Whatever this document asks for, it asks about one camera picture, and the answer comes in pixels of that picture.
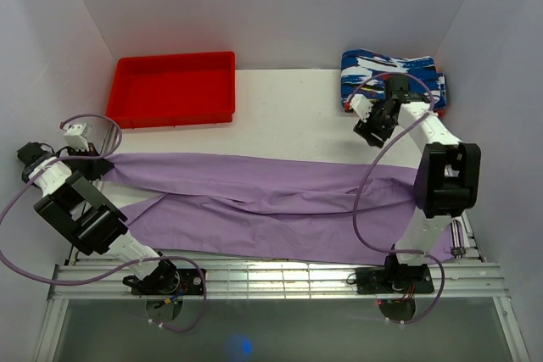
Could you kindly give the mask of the red plastic tray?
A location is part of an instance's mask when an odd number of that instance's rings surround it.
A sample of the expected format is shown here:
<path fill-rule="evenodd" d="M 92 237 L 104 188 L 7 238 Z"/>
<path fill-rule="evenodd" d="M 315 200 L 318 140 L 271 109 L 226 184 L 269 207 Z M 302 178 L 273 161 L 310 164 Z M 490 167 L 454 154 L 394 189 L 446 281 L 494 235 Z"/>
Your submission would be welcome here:
<path fill-rule="evenodd" d="M 122 58 L 106 115 L 123 129 L 230 123 L 235 89 L 232 51 Z"/>

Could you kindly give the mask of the blue patterned folded trousers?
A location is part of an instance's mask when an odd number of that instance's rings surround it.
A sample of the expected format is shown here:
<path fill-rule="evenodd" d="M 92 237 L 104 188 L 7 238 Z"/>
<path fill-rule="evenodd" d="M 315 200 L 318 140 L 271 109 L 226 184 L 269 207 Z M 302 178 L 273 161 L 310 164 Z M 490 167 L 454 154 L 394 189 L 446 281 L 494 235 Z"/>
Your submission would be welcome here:
<path fill-rule="evenodd" d="M 407 73 L 422 81 L 432 92 L 434 110 L 446 109 L 447 91 L 445 75 L 436 69 L 434 59 L 396 58 L 366 49 L 354 49 L 341 58 L 340 103 L 345 107 L 352 92 L 364 81 L 381 73 Z"/>

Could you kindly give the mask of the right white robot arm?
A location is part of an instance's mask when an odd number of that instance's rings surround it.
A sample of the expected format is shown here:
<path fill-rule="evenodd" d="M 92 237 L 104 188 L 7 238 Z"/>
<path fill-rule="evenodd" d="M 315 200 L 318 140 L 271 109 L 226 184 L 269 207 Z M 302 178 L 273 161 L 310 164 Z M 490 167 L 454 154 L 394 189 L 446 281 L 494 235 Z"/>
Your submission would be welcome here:
<path fill-rule="evenodd" d="M 382 73 L 384 98 L 373 101 L 356 88 L 347 106 L 359 118 L 354 131 L 368 145 L 386 153 L 400 136 L 409 136 L 422 156 L 413 185 L 415 211 L 400 240 L 382 249 L 380 267 L 359 268 L 354 283 L 359 294 L 401 294 L 408 300 L 416 293 L 431 294 L 434 284 L 431 252 L 447 226 L 477 201 L 480 147 L 462 142 L 446 129 L 434 112 L 434 95 L 411 91 L 413 75 Z"/>

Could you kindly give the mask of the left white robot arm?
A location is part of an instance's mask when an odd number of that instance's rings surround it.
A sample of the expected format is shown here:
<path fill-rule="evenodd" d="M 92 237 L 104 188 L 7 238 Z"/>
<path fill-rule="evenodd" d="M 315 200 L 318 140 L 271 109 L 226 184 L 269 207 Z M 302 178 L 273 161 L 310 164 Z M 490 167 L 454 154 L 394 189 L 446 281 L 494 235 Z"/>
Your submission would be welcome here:
<path fill-rule="evenodd" d="M 82 150 L 63 148 L 67 154 L 40 142 L 28 142 L 17 151 L 24 165 L 23 181 L 35 177 L 33 185 L 42 191 L 34 210 L 72 246 L 85 255 L 108 255 L 129 262 L 132 273 L 123 283 L 135 293 L 174 293 L 181 285 L 180 274 L 170 260 L 140 243 L 128 231 L 127 217 L 93 183 L 114 165 L 98 156 L 90 143 Z"/>

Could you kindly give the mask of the red folded trousers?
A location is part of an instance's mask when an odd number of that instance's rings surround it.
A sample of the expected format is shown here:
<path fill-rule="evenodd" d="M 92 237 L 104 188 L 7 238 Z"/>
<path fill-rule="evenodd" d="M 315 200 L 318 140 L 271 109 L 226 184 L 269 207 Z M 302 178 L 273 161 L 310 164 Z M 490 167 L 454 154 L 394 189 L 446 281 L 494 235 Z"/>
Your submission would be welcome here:
<path fill-rule="evenodd" d="M 445 117 L 446 110 L 445 109 L 436 109 L 434 111 L 440 119 L 443 119 Z"/>

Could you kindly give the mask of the purple trousers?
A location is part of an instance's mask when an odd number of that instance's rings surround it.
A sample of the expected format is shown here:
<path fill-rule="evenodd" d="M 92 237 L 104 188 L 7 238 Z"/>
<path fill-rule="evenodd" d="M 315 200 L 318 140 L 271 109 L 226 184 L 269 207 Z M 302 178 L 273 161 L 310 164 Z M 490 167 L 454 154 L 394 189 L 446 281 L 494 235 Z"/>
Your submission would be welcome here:
<path fill-rule="evenodd" d="M 142 244 L 379 265 L 415 204 L 414 169 L 205 153 L 121 153 L 105 176 L 152 197 L 123 208 Z"/>

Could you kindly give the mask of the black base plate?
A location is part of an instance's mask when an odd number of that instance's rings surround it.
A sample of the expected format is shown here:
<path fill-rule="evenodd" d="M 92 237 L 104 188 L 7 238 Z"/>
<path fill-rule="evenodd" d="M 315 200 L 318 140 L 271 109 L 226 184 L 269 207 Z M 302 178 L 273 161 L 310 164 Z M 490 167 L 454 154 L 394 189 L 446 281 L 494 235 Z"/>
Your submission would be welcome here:
<path fill-rule="evenodd" d="M 400 265 L 397 270 L 382 267 L 361 267 L 355 270 L 358 294 L 434 293 L 434 284 L 427 265 Z"/>
<path fill-rule="evenodd" d="M 132 295 L 173 296 L 180 292 L 185 295 L 202 295 L 204 292 L 202 277 L 195 269 L 188 268 L 170 270 L 162 276 L 150 275 L 143 280 L 127 276 L 122 283 L 130 288 Z"/>

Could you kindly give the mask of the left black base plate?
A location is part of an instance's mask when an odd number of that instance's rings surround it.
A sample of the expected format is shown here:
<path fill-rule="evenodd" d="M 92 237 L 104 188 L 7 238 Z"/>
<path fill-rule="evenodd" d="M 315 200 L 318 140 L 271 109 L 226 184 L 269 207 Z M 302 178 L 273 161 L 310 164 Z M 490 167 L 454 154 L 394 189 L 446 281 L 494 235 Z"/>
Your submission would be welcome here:
<path fill-rule="evenodd" d="M 195 269 L 188 268 L 170 270 L 162 276 L 150 275 L 143 280 L 127 276 L 122 283 L 130 288 L 132 295 L 173 296 L 180 292 L 185 295 L 202 295 L 204 292 L 202 277 Z"/>

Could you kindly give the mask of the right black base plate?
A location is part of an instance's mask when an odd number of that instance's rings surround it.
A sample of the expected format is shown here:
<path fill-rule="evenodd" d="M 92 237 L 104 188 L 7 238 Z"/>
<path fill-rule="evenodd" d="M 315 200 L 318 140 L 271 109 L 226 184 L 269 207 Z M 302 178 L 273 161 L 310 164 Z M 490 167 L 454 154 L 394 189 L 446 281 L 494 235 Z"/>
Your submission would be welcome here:
<path fill-rule="evenodd" d="M 427 265 L 400 265 L 397 270 L 382 267 L 361 267 L 355 270 L 358 294 L 434 293 L 434 284 Z"/>

